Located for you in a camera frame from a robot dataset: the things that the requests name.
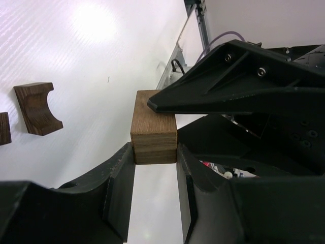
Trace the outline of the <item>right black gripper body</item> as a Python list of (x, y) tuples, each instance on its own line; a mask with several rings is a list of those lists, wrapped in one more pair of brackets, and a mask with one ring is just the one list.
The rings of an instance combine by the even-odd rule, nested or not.
[(324, 112), (204, 114), (178, 139), (198, 160), (257, 175), (324, 174)]

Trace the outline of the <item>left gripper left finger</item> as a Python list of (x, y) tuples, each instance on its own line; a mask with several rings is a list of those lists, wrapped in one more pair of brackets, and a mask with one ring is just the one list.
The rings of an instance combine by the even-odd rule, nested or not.
[(1, 243), (124, 243), (135, 176), (126, 143), (110, 159), (61, 187), (1, 182)]

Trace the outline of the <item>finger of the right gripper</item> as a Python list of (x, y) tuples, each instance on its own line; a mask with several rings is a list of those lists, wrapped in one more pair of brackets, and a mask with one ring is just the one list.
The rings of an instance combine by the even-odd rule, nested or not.
[(324, 47), (292, 60), (259, 45), (219, 45), (173, 84), (148, 99), (157, 113), (324, 112)]

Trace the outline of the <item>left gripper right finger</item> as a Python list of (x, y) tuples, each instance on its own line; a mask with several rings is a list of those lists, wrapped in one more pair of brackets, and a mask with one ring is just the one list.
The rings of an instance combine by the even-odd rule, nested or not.
[(177, 181), (185, 243), (324, 243), (324, 178), (226, 179), (184, 146)]

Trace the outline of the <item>dark wood small block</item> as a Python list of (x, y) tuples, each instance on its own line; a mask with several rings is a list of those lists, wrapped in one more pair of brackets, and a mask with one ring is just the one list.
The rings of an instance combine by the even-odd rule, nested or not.
[(161, 114), (148, 107), (148, 99), (158, 90), (136, 94), (131, 141), (138, 165), (173, 164), (177, 154), (177, 124), (174, 114)]

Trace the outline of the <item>dark wood arch block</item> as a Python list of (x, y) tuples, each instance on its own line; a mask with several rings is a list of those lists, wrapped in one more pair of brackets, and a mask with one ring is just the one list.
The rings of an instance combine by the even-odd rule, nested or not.
[(53, 83), (37, 82), (14, 87), (28, 133), (45, 136), (63, 128), (48, 106), (48, 94)]

